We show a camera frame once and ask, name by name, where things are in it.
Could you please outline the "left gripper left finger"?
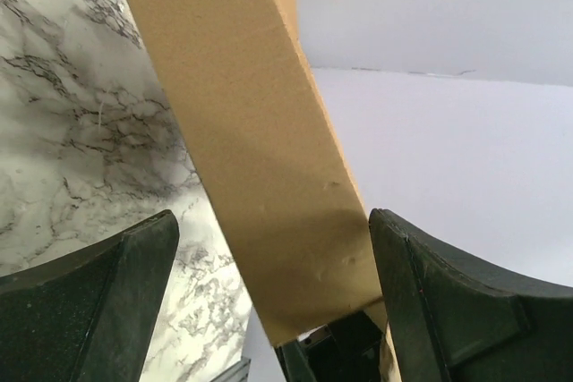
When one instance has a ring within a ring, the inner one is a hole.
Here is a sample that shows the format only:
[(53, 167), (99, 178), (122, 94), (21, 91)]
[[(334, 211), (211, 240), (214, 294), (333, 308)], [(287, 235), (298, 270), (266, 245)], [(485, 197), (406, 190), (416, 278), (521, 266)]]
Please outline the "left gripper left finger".
[(3, 381), (139, 380), (179, 242), (170, 210), (1, 278)]

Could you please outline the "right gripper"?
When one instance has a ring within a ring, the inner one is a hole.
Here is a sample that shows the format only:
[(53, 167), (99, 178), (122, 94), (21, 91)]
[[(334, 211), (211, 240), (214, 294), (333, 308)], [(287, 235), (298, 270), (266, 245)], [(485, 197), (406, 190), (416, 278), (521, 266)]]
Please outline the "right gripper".
[(381, 382), (382, 331), (362, 311), (275, 348), (289, 382)]

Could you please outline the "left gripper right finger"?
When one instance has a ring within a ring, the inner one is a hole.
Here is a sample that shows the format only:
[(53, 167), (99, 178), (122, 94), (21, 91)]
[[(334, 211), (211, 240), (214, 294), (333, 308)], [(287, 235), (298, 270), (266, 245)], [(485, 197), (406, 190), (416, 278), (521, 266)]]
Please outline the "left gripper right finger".
[(387, 209), (369, 218), (404, 381), (570, 381), (572, 290), (496, 266)]

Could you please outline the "brown cardboard box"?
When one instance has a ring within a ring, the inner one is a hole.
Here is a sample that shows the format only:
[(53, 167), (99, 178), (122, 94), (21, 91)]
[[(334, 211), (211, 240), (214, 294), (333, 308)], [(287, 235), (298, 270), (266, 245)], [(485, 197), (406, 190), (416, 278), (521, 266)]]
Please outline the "brown cardboard box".
[(126, 1), (269, 342), (362, 310), (398, 380), (368, 217), (296, 0)]

